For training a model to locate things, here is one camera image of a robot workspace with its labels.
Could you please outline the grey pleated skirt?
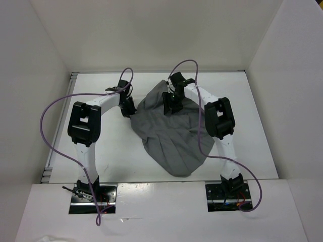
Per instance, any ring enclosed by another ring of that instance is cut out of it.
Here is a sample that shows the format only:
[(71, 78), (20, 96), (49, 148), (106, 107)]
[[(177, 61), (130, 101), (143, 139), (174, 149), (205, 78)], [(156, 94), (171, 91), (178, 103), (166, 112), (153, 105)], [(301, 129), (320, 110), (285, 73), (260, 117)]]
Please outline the grey pleated skirt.
[(165, 171), (175, 177), (188, 177), (203, 165), (214, 140), (192, 100), (185, 98), (182, 110), (164, 115), (162, 93), (167, 89), (162, 80), (148, 92), (130, 117), (131, 127), (149, 156)]

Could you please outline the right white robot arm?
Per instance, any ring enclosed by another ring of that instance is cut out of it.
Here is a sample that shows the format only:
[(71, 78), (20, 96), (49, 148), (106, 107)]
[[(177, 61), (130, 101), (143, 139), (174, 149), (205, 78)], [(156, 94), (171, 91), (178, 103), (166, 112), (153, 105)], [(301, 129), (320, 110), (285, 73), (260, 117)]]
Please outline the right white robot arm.
[(219, 159), (225, 161), (221, 171), (221, 192), (226, 198), (233, 198), (243, 187), (243, 176), (236, 159), (233, 133), (235, 119), (228, 98), (219, 98), (199, 87), (194, 79), (169, 77), (166, 81), (168, 91), (162, 93), (164, 114), (173, 114), (183, 109), (182, 101), (187, 98), (199, 105), (204, 114), (205, 129), (214, 139)]

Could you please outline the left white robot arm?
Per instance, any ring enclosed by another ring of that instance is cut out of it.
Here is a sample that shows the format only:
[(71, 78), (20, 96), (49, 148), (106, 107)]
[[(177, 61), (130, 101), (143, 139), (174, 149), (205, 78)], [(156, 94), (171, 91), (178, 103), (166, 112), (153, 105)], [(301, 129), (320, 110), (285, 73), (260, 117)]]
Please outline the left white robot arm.
[(95, 145), (101, 133), (101, 116), (119, 107), (123, 117), (134, 115), (136, 108), (131, 96), (132, 87), (106, 89), (105, 95), (87, 102), (75, 102), (68, 125), (68, 135), (75, 145), (78, 171), (77, 189), (88, 201), (100, 197), (99, 174), (95, 162)]

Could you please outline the white crumpled plastic bag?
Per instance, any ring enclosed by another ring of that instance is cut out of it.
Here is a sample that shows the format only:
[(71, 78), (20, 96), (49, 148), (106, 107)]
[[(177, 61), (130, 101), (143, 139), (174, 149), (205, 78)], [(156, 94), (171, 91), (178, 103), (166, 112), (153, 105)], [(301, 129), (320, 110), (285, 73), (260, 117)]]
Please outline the white crumpled plastic bag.
[(67, 237), (45, 235), (41, 238), (38, 238), (36, 242), (74, 242), (75, 240)]

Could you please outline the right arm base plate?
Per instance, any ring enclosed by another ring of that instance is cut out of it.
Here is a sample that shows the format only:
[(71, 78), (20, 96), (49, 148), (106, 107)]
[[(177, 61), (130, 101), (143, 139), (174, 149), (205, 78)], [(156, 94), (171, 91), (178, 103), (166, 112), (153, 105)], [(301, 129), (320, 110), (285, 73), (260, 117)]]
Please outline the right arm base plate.
[(243, 210), (253, 208), (248, 183), (231, 195), (225, 195), (220, 182), (206, 183), (205, 191), (208, 212), (238, 211), (240, 206)]

